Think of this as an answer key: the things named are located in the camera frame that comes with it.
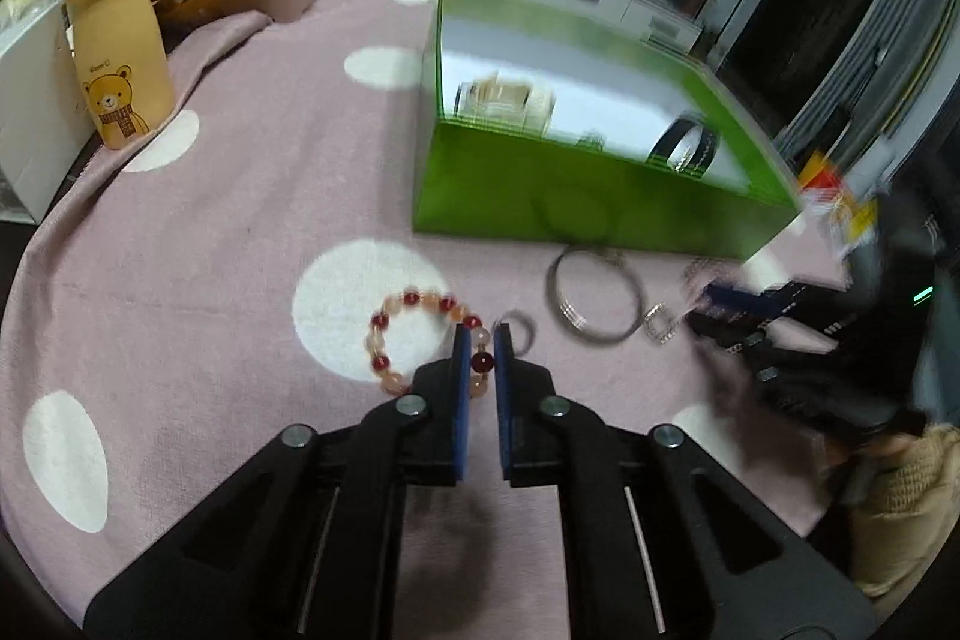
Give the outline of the person's right hand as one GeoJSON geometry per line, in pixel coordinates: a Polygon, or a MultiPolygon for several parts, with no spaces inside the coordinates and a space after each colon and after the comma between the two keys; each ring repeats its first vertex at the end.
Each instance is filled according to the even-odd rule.
{"type": "Polygon", "coordinates": [[[918,447],[921,438],[910,434],[884,434],[872,437],[857,453],[873,459],[905,458],[918,447]]]}

